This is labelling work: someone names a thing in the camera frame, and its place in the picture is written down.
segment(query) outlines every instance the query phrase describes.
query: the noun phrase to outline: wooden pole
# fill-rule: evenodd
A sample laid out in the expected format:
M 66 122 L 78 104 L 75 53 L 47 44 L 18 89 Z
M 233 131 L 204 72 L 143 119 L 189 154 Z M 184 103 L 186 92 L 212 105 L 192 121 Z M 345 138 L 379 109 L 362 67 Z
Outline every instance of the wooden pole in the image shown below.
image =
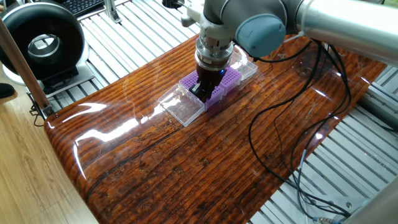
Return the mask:
M 2 19 L 0 19 L 0 46 L 8 56 L 18 74 L 22 77 L 26 87 L 29 89 L 33 99 L 36 101 L 40 109 L 44 111 L 47 116 L 53 113 L 49 100 L 37 83 L 36 77 L 33 75 L 32 70 L 28 66 L 24 56 Z

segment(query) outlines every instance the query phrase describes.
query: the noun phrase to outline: black fan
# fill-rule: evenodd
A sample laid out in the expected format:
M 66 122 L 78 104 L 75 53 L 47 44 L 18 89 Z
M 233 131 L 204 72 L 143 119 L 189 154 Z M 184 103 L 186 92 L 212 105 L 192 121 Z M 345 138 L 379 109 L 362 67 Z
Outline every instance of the black fan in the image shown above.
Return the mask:
M 184 0 L 162 0 L 162 4 L 169 9 L 178 9 L 185 4 Z

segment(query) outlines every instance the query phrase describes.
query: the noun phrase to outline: metal rod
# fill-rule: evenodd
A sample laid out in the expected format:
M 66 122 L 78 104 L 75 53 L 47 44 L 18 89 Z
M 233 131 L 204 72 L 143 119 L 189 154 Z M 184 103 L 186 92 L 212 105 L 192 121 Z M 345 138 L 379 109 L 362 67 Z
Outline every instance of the metal rod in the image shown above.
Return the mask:
M 311 38 L 398 66 L 398 9 L 355 0 L 304 0 L 298 30 L 303 19 Z
M 344 224 L 396 224 L 398 221 L 398 177 Z
M 33 75 L 32 70 L 29 68 L 24 56 L 2 19 L 0 19 L 0 46 L 23 79 L 26 87 L 32 93 L 40 109 L 42 109 L 47 116 L 53 113 L 49 100 L 45 97 L 43 90 L 37 83 L 36 77 Z
M 105 14 L 115 23 L 120 23 L 122 21 L 114 5 L 114 0 L 105 0 Z

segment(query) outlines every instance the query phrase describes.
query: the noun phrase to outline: light wood floor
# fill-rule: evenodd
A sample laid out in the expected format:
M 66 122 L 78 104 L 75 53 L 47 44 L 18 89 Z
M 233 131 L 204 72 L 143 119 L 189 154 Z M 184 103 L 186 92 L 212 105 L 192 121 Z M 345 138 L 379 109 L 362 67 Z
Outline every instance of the light wood floor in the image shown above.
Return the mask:
M 2 69 L 0 82 L 11 83 Z M 68 180 L 43 128 L 33 125 L 24 87 L 12 85 L 17 93 L 0 100 L 0 223 L 98 223 Z

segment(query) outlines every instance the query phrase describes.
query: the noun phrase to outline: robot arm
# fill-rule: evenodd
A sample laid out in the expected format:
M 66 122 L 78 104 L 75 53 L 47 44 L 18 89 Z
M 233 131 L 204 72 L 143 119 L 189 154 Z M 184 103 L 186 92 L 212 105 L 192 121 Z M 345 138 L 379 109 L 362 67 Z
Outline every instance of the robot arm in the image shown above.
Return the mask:
M 356 0 L 206 0 L 187 7 L 183 26 L 201 26 L 195 52 L 199 79 L 191 91 L 202 101 L 220 84 L 232 39 L 249 55 L 263 57 L 286 34 L 304 31 L 310 38 L 398 65 L 398 9 Z

